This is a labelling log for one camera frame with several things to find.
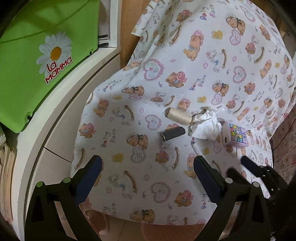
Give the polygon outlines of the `white plastic tube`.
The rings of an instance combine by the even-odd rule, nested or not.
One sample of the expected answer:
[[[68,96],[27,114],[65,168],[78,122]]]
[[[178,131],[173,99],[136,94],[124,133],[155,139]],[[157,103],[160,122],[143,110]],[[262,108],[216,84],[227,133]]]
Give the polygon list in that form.
[[[191,146],[194,150],[194,152],[196,153],[197,156],[202,156],[202,151],[200,151],[200,148],[198,146],[198,144],[195,141],[191,141]]]

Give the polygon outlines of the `black thread spool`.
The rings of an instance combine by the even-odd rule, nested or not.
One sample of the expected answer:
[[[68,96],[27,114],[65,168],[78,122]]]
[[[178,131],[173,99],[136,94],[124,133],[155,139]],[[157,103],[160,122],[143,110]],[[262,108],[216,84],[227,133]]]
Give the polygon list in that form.
[[[168,130],[160,132],[159,136],[163,142],[166,142],[174,138],[180,137],[185,133],[186,133],[186,130],[183,127],[179,126],[176,128],[170,128]]]

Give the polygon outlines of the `pink trash basket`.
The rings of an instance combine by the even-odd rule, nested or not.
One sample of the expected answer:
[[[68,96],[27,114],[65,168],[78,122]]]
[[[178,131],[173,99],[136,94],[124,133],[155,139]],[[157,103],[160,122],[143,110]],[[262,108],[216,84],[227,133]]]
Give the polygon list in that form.
[[[195,240],[203,230],[206,221],[198,220],[193,225],[188,225],[188,219],[183,219],[183,225],[150,225],[141,224],[142,236],[145,240],[172,240],[172,241],[189,241]]]

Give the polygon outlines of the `purple patterned small box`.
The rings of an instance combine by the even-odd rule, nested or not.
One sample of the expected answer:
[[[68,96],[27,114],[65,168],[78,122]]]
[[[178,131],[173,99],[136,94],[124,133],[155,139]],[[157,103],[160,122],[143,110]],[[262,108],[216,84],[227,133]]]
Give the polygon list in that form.
[[[225,122],[222,125],[222,141],[225,146],[244,148],[248,146],[247,131],[238,125]]]

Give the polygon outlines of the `crumpled white tissue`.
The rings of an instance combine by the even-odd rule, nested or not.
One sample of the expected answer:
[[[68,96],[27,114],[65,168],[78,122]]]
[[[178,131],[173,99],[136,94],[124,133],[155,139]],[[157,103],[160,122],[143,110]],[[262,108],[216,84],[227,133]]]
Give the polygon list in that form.
[[[204,107],[201,113],[193,116],[189,125],[189,135],[200,140],[214,141],[222,130],[218,113],[218,108]]]

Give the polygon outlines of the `pink slipper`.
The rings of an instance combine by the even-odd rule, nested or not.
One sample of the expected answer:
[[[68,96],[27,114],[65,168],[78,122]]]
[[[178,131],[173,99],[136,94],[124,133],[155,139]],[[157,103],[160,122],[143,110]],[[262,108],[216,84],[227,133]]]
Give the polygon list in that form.
[[[92,208],[89,197],[79,204],[79,208],[97,235],[106,235],[109,233],[109,224],[106,215]]]

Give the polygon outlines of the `white shelf unit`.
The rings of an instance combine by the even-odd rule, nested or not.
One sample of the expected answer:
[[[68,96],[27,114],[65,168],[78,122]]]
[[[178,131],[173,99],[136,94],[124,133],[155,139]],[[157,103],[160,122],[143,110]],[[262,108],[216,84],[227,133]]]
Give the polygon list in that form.
[[[12,226],[25,238],[25,219],[32,188],[42,179],[59,182],[71,171],[74,142],[90,94],[120,68],[121,1],[103,1],[100,48],[72,70],[43,101],[25,130],[11,135],[16,148],[11,207]]]

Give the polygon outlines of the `beige thread spool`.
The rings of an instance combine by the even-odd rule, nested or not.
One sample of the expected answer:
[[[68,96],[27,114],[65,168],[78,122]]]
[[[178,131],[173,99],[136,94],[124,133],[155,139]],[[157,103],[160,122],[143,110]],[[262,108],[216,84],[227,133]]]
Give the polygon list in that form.
[[[165,116],[181,125],[189,126],[192,123],[192,116],[184,111],[176,108],[167,108]]]

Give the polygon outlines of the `teddy bear print tablecloth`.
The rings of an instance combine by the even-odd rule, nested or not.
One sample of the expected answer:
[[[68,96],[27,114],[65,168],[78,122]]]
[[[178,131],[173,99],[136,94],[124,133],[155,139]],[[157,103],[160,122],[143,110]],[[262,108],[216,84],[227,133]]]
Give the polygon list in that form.
[[[155,225],[208,221],[215,210],[194,171],[195,141],[222,175],[248,156],[272,165],[269,140],[295,91],[295,69],[274,21],[251,1],[151,1],[133,34],[129,63],[90,94],[74,147],[72,174],[92,156],[103,169],[89,193],[92,208]],[[246,129],[248,146],[189,135],[165,116],[218,108],[218,121]],[[163,142],[160,132],[186,133]]]

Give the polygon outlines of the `green plastic storage bin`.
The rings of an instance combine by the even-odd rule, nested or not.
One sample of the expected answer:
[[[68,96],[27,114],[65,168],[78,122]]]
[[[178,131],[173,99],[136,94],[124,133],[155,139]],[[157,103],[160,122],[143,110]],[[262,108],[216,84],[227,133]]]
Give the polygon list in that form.
[[[1,37],[1,123],[23,130],[48,92],[98,48],[99,1],[29,1]]]

